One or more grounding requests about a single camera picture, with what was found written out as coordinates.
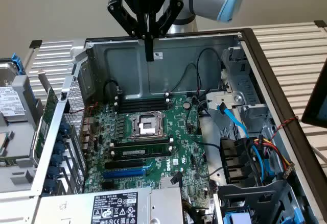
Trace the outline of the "green graphics card silver bracket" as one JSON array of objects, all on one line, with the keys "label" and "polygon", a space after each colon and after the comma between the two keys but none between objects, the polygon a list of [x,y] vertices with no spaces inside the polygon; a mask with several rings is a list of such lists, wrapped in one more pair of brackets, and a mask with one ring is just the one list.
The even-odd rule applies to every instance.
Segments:
[{"label": "green graphics card silver bracket", "polygon": [[57,95],[55,94],[49,80],[46,77],[45,71],[38,72],[38,78],[46,91],[46,102],[43,106],[42,116],[38,123],[37,130],[34,133],[33,143],[30,150],[30,158],[38,165],[45,141],[50,129],[50,125],[55,113],[55,109],[58,103]]}]

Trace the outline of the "open grey PC case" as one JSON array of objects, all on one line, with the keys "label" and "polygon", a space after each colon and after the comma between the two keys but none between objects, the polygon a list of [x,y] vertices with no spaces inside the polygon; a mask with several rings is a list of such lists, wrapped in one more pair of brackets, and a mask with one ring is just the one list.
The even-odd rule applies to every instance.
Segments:
[{"label": "open grey PC case", "polygon": [[[241,93],[232,91],[222,52],[241,47],[249,61],[270,115],[264,122],[243,121]],[[220,156],[222,138],[245,138],[256,178],[254,187],[284,180],[310,215],[310,224],[327,224],[327,129],[301,121],[307,101],[327,58],[327,37],[314,25],[264,27],[174,34],[154,42],[162,60],[146,61],[144,43],[128,37],[87,39],[73,56],[73,69],[57,70],[64,83],[54,89],[61,121],[70,125],[59,166],[56,190],[43,197],[85,194],[86,151],[82,127],[98,104],[126,99],[185,95],[197,101],[202,140],[208,144],[213,202],[201,211],[181,197],[183,224],[215,224],[214,195],[227,184]],[[67,98],[61,100],[61,92]]]}]

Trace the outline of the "black RAM slot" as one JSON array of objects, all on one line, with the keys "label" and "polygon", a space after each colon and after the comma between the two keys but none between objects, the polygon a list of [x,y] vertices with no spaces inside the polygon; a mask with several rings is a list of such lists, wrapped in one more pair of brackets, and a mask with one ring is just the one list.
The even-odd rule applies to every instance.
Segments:
[{"label": "black RAM slot", "polygon": [[126,100],[121,102],[120,106],[164,106],[166,105],[165,99],[135,99]]},{"label": "black RAM slot", "polygon": [[155,102],[163,102],[165,103],[167,99],[170,99],[171,97],[168,95],[164,96],[158,96],[158,97],[146,97],[146,98],[134,98],[134,99],[126,99],[123,98],[122,95],[116,95],[114,97],[114,102],[117,103],[155,103]]},{"label": "black RAM slot", "polygon": [[159,106],[159,107],[146,107],[146,108],[119,108],[119,114],[127,114],[127,113],[140,113],[140,112],[150,112],[150,111],[165,111],[167,107]]},{"label": "black RAM slot", "polygon": [[128,141],[128,142],[111,142],[111,148],[119,147],[132,147],[132,146],[143,146],[143,145],[156,145],[156,144],[171,144],[174,143],[174,138],[163,138],[156,140],[139,140],[139,141]]},{"label": "black RAM slot", "polygon": [[150,107],[150,108],[152,108],[152,107],[159,107],[159,106],[123,106],[123,107],[121,107],[120,105],[119,105],[119,108],[146,108],[146,107]]}]

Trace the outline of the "grey metal disk bay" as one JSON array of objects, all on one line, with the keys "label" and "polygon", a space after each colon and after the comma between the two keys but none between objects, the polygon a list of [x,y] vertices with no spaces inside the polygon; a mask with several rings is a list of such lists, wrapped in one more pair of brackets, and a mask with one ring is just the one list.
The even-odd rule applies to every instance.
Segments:
[{"label": "grey metal disk bay", "polygon": [[232,91],[243,96],[244,104],[238,107],[241,119],[264,122],[270,112],[244,50],[239,46],[228,47],[222,52],[222,61]]}]

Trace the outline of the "blue plastic disk caddy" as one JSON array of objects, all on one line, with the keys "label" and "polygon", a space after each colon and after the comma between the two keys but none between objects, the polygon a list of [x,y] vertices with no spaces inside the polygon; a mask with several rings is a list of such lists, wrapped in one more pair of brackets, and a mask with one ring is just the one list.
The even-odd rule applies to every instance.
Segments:
[{"label": "blue plastic disk caddy", "polygon": [[[18,70],[19,75],[27,75],[26,71],[25,71],[25,68],[24,68],[24,65],[23,65],[23,63],[21,61],[21,58],[16,53],[13,53],[11,60],[17,66],[17,70]],[[33,101],[32,104],[36,105],[37,100],[35,98],[35,95],[34,95],[34,93],[32,91],[32,88],[31,88],[30,84],[28,84],[28,90],[29,90],[29,94],[32,96],[32,101]]]}]

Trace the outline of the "silver CPU socket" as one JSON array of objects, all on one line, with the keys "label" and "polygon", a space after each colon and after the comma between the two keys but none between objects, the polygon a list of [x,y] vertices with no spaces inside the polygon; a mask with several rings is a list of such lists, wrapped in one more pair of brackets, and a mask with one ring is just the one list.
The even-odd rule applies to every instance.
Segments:
[{"label": "silver CPU socket", "polygon": [[132,114],[129,117],[131,126],[127,129],[127,138],[133,141],[161,139],[165,132],[166,115],[160,111]]}]

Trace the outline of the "green motherboard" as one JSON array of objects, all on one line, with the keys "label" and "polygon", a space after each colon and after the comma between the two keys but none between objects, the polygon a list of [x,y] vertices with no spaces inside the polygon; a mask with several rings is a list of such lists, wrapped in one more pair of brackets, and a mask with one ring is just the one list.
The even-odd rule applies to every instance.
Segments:
[{"label": "green motherboard", "polygon": [[[191,103],[187,111],[183,102]],[[173,177],[180,171],[183,174],[179,183],[181,197],[195,208],[208,211],[213,202],[214,187],[210,185],[208,160],[205,151],[208,144],[202,140],[197,101],[185,95],[174,95],[166,100],[167,110],[160,111],[166,115],[164,138],[174,138],[173,152],[170,156],[144,158],[147,170],[145,176],[131,178],[104,179],[104,164],[114,160],[110,156],[111,142],[133,141],[127,138],[127,129],[131,122],[129,117],[136,113],[119,114],[121,103],[98,104],[86,113],[82,127],[82,142],[87,147],[87,174],[83,191],[85,193],[126,190],[134,188],[160,189],[161,177]],[[103,182],[114,182],[115,189],[103,190]]]}]

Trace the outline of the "silver hard disk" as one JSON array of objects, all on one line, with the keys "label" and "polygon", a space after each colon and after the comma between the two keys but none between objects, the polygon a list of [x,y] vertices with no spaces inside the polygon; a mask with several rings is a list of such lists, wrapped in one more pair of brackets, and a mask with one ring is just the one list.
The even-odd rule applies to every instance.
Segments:
[{"label": "silver hard disk", "polygon": [[16,76],[25,74],[16,62],[9,58],[0,59],[0,112],[7,122],[28,121],[19,95],[12,87]]}]

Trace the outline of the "long black expansion slot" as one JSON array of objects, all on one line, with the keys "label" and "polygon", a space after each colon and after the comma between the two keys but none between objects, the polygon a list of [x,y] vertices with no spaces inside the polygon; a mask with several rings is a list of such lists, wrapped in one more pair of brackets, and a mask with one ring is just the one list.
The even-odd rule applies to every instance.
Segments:
[{"label": "long black expansion slot", "polygon": [[124,169],[124,168],[135,168],[144,166],[142,159],[136,160],[120,160],[120,161],[110,161],[104,164],[105,170],[111,169]]}]

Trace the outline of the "black plastic fan shroud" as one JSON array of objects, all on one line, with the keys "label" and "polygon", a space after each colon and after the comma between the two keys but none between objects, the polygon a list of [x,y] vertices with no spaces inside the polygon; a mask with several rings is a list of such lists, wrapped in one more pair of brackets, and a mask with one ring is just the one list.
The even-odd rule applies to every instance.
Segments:
[{"label": "black plastic fan shroud", "polygon": [[226,182],[243,188],[256,185],[255,174],[246,153],[245,140],[222,138],[220,141],[220,156]]}]

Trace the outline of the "black monitor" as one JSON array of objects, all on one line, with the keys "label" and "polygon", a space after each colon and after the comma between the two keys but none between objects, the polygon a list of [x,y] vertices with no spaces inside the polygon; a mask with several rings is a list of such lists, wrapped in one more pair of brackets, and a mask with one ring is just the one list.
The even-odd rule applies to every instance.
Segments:
[{"label": "black monitor", "polygon": [[327,58],[306,105],[301,121],[327,129]]}]

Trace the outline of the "blue expansion slot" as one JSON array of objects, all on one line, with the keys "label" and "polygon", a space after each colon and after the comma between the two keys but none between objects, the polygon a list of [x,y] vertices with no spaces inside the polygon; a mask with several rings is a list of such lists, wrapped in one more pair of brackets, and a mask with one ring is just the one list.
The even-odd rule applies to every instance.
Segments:
[{"label": "blue expansion slot", "polygon": [[147,170],[145,168],[125,168],[106,171],[102,173],[104,179],[116,179],[116,178],[131,178],[145,176]]}]

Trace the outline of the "black front panel connector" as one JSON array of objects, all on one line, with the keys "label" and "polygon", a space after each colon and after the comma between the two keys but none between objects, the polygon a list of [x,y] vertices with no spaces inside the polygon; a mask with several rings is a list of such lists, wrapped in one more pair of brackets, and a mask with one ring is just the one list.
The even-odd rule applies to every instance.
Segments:
[{"label": "black front panel connector", "polygon": [[177,183],[181,183],[182,182],[182,177],[183,177],[183,174],[178,171],[177,173],[174,174],[174,176],[170,179],[170,182],[172,185],[175,185]]}]

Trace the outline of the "silver CPU chip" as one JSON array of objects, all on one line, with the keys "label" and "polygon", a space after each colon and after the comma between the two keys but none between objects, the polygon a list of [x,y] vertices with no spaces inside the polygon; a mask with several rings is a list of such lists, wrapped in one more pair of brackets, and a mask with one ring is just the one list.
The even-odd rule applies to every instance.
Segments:
[{"label": "silver CPU chip", "polygon": [[0,133],[0,157],[3,157],[7,154],[7,146],[9,145],[9,141],[11,141],[13,137],[13,131]]}]

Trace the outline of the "silver chipset heatsink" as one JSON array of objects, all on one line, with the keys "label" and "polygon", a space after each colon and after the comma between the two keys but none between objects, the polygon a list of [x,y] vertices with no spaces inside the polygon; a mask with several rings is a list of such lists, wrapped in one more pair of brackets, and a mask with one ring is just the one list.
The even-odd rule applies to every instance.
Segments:
[{"label": "silver chipset heatsink", "polygon": [[173,177],[161,177],[159,180],[159,188],[166,189],[166,188],[179,188],[179,183],[173,184],[171,179]]}]

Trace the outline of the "grey parts rack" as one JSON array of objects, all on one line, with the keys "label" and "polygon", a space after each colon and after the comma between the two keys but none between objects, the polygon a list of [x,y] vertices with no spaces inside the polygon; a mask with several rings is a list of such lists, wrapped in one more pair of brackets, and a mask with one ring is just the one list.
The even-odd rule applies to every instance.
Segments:
[{"label": "grey parts rack", "polygon": [[[42,116],[43,106],[46,102],[46,92],[45,102],[42,102],[34,94],[37,104],[33,105],[28,84],[31,85],[31,82],[26,75],[16,76],[12,83],[13,89],[18,93],[24,106],[28,121],[7,122],[0,112],[0,133],[14,132],[14,137],[9,141],[9,145],[7,146],[7,154],[3,157],[30,158],[34,133],[37,130]],[[46,169],[51,158],[51,151],[54,147],[62,120],[62,116],[58,113],[58,103],[38,165],[34,164],[32,167],[25,168],[18,166],[0,167],[0,197],[42,188],[43,179],[45,178]]]}]

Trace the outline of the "grey power supply unit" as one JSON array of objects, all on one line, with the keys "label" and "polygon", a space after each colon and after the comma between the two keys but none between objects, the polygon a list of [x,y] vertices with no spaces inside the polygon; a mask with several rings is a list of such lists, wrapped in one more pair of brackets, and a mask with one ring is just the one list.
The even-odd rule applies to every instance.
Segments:
[{"label": "grey power supply unit", "polygon": [[178,188],[43,197],[33,224],[183,224]]}]

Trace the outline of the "blue grey disk bay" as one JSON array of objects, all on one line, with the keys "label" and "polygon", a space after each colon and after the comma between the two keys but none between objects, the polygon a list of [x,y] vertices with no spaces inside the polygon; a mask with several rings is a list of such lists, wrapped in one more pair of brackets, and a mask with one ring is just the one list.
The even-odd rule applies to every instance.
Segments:
[{"label": "blue grey disk bay", "polygon": [[310,224],[310,215],[287,181],[241,188],[219,186],[215,224]]}]

